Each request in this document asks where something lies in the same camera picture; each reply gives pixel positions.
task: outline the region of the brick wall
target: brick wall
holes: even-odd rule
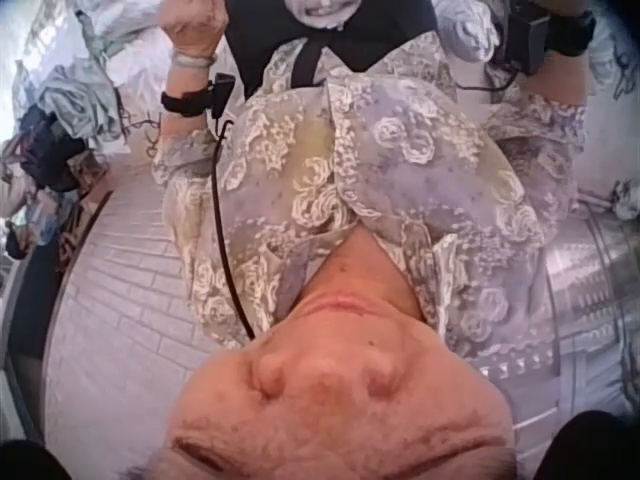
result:
[[[121,182],[69,278],[51,340],[45,436],[74,478],[144,462],[189,373],[215,346],[185,302],[148,170]]]

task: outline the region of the mouth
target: mouth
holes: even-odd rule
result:
[[[344,312],[356,315],[374,315],[375,311],[366,298],[349,294],[328,294],[312,299],[303,305],[299,317],[319,312]]]
[[[354,6],[357,6],[358,2],[355,0],[351,1],[330,1],[330,2],[321,2],[323,4],[328,5],[320,5],[317,7],[307,7],[305,8],[305,14],[309,17],[327,17],[330,15],[335,15],[344,10],[349,10]]]

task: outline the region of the eye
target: eye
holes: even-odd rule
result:
[[[225,469],[221,465],[221,461],[217,460],[215,458],[215,455],[208,448],[190,443],[186,440],[176,440],[174,443],[174,448],[196,463],[211,470],[212,472],[225,472]]]

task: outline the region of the neck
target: neck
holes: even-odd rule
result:
[[[299,300],[331,293],[375,298],[405,315],[422,319],[411,285],[373,236],[360,225],[329,256],[302,290]]]

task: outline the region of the hand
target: hand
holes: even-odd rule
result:
[[[225,0],[164,0],[158,15],[174,50],[198,58],[213,57],[228,23]]]

